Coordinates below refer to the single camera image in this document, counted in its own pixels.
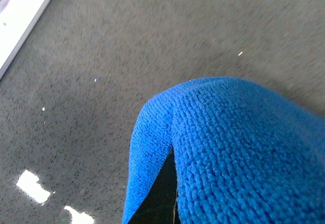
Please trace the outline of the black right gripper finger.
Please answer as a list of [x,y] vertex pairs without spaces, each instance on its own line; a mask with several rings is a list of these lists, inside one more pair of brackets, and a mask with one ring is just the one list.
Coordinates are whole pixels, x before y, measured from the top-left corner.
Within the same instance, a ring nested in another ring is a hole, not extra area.
[[128,223],[174,223],[176,193],[177,177],[172,147],[131,147]]

